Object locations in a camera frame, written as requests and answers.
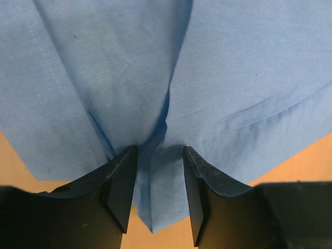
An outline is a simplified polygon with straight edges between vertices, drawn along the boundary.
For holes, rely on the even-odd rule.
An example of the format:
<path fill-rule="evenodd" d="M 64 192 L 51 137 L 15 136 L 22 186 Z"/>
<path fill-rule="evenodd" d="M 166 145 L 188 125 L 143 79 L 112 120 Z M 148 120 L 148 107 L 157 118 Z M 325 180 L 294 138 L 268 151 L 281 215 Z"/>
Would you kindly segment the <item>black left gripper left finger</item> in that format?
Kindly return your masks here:
<path fill-rule="evenodd" d="M 52 192 L 1 187 L 1 248 L 120 248 L 138 148 Z"/>

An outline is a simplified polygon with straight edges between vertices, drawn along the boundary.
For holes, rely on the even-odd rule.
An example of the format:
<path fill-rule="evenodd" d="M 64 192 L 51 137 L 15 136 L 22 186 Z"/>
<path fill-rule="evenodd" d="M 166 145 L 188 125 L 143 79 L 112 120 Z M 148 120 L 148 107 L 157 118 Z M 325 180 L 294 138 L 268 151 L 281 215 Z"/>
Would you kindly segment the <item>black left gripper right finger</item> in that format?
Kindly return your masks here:
<path fill-rule="evenodd" d="M 183 149 L 193 243 L 198 248 L 331 248 L 331 182 L 254 187 Z"/>

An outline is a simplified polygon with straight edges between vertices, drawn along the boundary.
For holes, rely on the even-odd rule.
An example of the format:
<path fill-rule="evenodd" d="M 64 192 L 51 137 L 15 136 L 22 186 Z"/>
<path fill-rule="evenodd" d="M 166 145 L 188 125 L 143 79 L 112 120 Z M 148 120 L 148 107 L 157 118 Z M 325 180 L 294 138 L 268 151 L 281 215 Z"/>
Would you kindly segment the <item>light blue long sleeve shirt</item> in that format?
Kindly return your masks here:
<path fill-rule="evenodd" d="M 331 132 L 331 1 L 1 1 L 1 131 L 41 180 L 137 145 L 159 231 L 184 146 L 250 183 Z"/>

